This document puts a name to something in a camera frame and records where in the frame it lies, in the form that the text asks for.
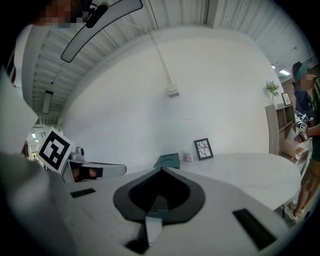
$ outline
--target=teal box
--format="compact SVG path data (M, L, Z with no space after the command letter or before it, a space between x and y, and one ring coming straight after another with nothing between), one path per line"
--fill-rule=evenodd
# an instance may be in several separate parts
M154 167L155 168L170 167L170 168L180 169L179 154L173 153L173 154L161 155L158 161L156 161Z

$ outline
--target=cardboard box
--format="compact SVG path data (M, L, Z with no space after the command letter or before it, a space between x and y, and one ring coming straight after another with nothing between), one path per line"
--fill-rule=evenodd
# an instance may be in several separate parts
M295 131L291 128L286 139L281 139L279 141L280 151L286 153L287 155L293 157L294 159L300 160L308 156L309 149L303 147L301 144L296 142L294 139L296 137Z

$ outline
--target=wall-mounted sensor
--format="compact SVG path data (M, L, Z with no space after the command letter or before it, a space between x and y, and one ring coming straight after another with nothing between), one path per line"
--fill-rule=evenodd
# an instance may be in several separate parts
M170 84L168 86L168 95L169 97L174 97L179 95L179 89L176 84Z

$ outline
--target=corrugated metal ceiling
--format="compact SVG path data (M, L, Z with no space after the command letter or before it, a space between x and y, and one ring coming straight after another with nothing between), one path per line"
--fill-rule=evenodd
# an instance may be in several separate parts
M108 1L110 5L115 2L117 1ZM257 43L269 61L276 66L275 71L283 81L290 76L280 76L279 71L285 69L290 72L293 63L306 61L311 66L318 63L311 46L295 23L272 1L220 0L220 13L208 13L209 0L142 2L143 8L128 14L125 19L148 31L180 25L205 25L209 16L220 17L216 21L219 27L243 32ZM28 103L40 115L45 91L53 91L47 115L47 122L52 124L57 122L70 93L90 69L116 48L145 34L120 18L93 37L71 63L66 63L60 57L82 26L83 24L74 24L72 28L51 28L36 61L32 102Z

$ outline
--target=khaki shorts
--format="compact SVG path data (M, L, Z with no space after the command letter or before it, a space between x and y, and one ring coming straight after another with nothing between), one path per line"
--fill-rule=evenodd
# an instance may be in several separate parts
M309 165L301 180L301 188L306 191L317 190L320 184L320 162L310 159Z

